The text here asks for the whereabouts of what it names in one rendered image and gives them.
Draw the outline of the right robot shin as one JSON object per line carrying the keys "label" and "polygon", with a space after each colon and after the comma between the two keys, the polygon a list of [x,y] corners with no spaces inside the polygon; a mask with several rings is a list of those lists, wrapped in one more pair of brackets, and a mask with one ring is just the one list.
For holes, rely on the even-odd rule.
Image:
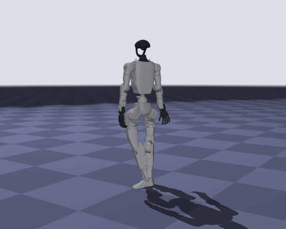
{"label": "right robot shin", "polygon": [[151,143],[151,152],[146,151],[147,156],[147,173],[148,178],[152,179],[152,168],[153,168],[153,162],[154,162],[154,143]]}

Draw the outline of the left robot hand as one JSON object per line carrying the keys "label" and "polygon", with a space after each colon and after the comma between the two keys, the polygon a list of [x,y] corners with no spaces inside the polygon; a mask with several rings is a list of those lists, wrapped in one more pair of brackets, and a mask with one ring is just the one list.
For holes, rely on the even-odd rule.
{"label": "left robot hand", "polygon": [[123,128],[128,127],[128,126],[125,125],[125,122],[124,122],[124,115],[123,114],[125,113],[125,107],[123,106],[122,107],[122,111],[121,112],[119,111],[118,113],[120,113],[119,114],[119,118],[118,118],[120,126],[123,127]]}

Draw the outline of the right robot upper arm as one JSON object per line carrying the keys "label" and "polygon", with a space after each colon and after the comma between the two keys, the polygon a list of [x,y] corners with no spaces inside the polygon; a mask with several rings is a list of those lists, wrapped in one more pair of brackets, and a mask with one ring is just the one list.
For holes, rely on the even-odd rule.
{"label": "right robot upper arm", "polygon": [[159,91],[159,90],[162,89],[162,86],[161,86],[161,73],[160,73],[161,67],[157,63],[154,63],[154,65],[155,65],[155,72],[154,72],[155,84],[153,86],[153,90],[154,91]]}

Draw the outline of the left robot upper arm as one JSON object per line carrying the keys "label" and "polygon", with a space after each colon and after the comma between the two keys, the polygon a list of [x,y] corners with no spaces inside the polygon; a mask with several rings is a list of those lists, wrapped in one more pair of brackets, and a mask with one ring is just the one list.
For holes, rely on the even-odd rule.
{"label": "left robot upper arm", "polygon": [[123,72],[123,85],[124,85],[124,92],[127,92],[130,90],[129,83],[131,79],[131,72],[134,70],[135,62],[129,62],[126,63],[123,66],[124,72]]}

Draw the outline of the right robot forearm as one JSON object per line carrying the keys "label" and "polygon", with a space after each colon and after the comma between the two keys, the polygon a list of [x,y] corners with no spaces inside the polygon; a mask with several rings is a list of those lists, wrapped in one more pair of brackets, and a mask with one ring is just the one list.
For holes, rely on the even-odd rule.
{"label": "right robot forearm", "polygon": [[159,109],[164,109],[163,107],[163,89],[156,91],[156,98],[157,98],[157,104],[159,105]]}

